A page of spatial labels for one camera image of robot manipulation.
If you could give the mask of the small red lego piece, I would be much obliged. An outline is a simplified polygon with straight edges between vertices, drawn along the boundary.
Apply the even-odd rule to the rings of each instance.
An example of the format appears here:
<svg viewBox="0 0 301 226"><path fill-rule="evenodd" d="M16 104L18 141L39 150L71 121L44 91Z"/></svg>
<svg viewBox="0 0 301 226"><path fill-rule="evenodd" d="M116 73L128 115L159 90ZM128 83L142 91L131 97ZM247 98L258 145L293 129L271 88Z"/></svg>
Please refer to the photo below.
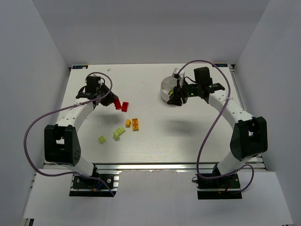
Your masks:
<svg viewBox="0 0 301 226"><path fill-rule="evenodd" d="M114 99L113 102L114 102L114 106L115 106L116 110L121 110L122 109L120 100L118 98Z"/></svg>

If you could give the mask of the red lego brick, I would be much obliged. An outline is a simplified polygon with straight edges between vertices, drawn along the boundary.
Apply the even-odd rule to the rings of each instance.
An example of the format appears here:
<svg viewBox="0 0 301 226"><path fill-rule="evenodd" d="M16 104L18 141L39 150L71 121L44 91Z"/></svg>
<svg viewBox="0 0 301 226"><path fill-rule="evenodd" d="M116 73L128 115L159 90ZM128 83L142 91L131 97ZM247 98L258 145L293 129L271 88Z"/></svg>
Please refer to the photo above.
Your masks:
<svg viewBox="0 0 301 226"><path fill-rule="evenodd" d="M129 107L129 103L128 102L123 102L122 108L121 108L122 112L127 112L128 107Z"/></svg>

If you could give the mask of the small orange lego brick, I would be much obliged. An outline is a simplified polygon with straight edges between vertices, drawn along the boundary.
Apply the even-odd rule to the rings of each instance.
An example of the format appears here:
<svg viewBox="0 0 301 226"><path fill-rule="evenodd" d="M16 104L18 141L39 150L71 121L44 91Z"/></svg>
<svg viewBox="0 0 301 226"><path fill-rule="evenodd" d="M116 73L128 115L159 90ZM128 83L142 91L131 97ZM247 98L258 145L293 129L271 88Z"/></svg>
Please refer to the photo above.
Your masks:
<svg viewBox="0 0 301 226"><path fill-rule="evenodd" d="M125 125L126 125L127 128L129 128L131 126L131 120L130 119L126 119Z"/></svg>

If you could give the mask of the orange yellow lego brick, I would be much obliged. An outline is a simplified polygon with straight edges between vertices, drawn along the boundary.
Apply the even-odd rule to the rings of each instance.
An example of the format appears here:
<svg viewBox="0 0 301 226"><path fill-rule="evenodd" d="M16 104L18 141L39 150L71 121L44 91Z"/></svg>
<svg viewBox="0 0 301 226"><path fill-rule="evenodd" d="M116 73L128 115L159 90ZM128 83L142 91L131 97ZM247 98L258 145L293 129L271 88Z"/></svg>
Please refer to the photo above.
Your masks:
<svg viewBox="0 0 301 226"><path fill-rule="evenodd" d="M137 118L132 119L132 128L133 131L138 131L139 130L139 123Z"/></svg>

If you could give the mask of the pale green lego brick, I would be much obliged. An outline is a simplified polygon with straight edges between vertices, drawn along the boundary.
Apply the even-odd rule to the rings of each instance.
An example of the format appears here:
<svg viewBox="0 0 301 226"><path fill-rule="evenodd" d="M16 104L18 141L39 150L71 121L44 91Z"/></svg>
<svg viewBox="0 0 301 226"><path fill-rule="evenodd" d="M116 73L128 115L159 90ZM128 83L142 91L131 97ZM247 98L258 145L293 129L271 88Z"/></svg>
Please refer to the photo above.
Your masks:
<svg viewBox="0 0 301 226"><path fill-rule="evenodd" d="M113 132L113 138L115 140L119 140L120 139L120 136L125 133L125 129L123 127L119 127L117 128L116 130L114 130Z"/></svg>

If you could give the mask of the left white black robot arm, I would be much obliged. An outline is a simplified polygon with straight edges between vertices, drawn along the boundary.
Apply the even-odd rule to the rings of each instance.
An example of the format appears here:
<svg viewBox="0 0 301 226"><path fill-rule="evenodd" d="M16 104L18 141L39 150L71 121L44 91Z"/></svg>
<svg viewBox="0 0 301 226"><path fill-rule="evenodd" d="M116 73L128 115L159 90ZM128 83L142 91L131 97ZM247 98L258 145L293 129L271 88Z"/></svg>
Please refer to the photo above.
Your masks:
<svg viewBox="0 0 301 226"><path fill-rule="evenodd" d="M105 85L104 76L100 72L88 74L85 86L76 95L75 106L55 125L47 125L44 129L45 160L78 173L89 188L95 188L101 182L97 180L99 173L95 164L81 155L78 131L99 104L109 106L118 98Z"/></svg>

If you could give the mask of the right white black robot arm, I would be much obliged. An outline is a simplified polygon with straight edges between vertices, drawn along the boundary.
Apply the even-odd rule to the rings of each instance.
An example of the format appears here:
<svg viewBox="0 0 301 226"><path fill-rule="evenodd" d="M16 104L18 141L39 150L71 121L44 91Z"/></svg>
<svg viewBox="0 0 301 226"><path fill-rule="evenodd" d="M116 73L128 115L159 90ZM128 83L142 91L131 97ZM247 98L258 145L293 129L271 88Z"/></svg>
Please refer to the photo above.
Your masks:
<svg viewBox="0 0 301 226"><path fill-rule="evenodd" d="M213 83L208 67L194 69L195 79L191 84L179 69L172 74L172 91L167 104L182 106L190 97L199 97L215 108L232 128L230 152L214 166L211 177L201 175L204 180L218 180L236 174L246 163L267 151L267 122L255 117L231 99L230 92L220 83Z"/></svg>

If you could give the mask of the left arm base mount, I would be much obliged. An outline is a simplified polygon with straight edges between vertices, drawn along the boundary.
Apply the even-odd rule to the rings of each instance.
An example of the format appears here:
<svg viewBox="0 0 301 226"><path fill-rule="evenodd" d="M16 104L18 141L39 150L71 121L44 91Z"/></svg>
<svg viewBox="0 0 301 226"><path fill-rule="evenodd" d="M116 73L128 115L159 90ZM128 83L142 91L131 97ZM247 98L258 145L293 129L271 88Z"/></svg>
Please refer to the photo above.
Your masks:
<svg viewBox="0 0 301 226"><path fill-rule="evenodd" d="M114 174L100 174L106 185L116 194L119 176ZM112 197L107 187L100 181L92 180L91 182L80 176L74 176L72 179L69 196L71 197Z"/></svg>

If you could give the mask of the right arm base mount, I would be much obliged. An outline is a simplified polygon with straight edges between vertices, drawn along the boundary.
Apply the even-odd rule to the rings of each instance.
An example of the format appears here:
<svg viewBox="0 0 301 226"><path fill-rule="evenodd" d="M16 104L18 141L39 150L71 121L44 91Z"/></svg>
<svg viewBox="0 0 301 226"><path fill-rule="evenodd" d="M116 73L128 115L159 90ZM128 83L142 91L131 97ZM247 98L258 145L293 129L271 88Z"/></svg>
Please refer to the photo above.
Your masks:
<svg viewBox="0 0 301 226"><path fill-rule="evenodd" d="M199 175L192 178L197 185L198 200L235 200L242 199L238 175L219 179L203 179Z"/></svg>

